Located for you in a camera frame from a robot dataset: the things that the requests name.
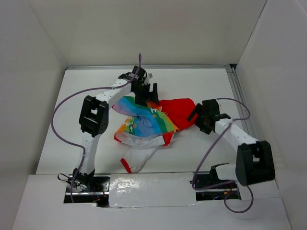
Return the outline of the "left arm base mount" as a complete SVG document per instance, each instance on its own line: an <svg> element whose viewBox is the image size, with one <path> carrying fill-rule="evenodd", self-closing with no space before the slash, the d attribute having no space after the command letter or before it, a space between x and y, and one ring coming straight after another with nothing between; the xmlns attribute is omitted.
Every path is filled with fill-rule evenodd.
<svg viewBox="0 0 307 230"><path fill-rule="evenodd" d="M98 207L109 207L110 176L94 175L93 183L86 187L80 182L75 182L71 190L72 175L58 174L58 179L66 183L64 204L93 203Z"/></svg>

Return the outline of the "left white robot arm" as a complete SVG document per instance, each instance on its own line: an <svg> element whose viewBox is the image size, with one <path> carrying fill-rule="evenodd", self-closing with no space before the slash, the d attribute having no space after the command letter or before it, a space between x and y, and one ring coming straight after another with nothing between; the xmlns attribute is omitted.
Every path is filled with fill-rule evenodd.
<svg viewBox="0 0 307 230"><path fill-rule="evenodd" d="M133 70L121 74L116 82L107 87L97 96L86 96L83 101L79 124L82 131L83 146L76 168L73 170L74 184L84 191L90 191L94 187L94 160L97 145L101 135L106 131L109 122L109 110L123 96L135 94L135 103L146 105L152 100L158 102L157 83L153 84L150 91L151 73L143 68L134 66Z"/></svg>

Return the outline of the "rainbow red white jacket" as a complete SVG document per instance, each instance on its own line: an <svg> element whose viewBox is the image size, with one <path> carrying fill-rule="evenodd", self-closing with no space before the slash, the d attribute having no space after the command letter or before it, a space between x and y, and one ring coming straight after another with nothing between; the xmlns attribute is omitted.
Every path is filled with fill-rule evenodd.
<svg viewBox="0 0 307 230"><path fill-rule="evenodd" d="M139 172L159 147L166 147L175 133L190 128L194 121L188 116L195 108L190 98L135 103L132 96L124 96L112 108L127 119L114 133L114 140L129 149L120 159L127 173Z"/></svg>

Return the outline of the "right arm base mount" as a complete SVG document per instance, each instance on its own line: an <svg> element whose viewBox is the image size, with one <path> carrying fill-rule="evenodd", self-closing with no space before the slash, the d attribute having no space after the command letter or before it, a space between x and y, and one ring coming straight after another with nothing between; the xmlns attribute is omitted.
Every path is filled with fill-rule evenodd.
<svg viewBox="0 0 307 230"><path fill-rule="evenodd" d="M213 201L226 199L241 199L235 182L219 180L209 173L201 173L195 179L195 196L197 201Z"/></svg>

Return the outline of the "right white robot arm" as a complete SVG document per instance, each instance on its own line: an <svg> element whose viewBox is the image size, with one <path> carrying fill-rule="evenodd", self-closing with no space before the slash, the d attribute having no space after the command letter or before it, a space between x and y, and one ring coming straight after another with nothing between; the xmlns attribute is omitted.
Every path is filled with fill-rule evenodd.
<svg viewBox="0 0 307 230"><path fill-rule="evenodd" d="M247 117L232 119L228 114L220 113L219 100L230 100L240 104L246 109ZM232 98L222 97L204 100L202 103L196 104L187 120L191 121L192 118L195 118L194 124L201 132L205 134L214 132L219 136L206 151L196 168L191 181L191 186L194 190L219 188L232 182L239 182L242 186L249 186L275 179L272 149L269 142L257 140L235 124L236 121L248 120L250 116L249 109L242 102ZM230 164L221 165L223 167L228 166L229 169L234 170L233 179L228 179L222 172L217 171L209 177L210 186L197 188L196 178L198 172L213 148L222 138L236 151L236 163L234 166Z"/></svg>

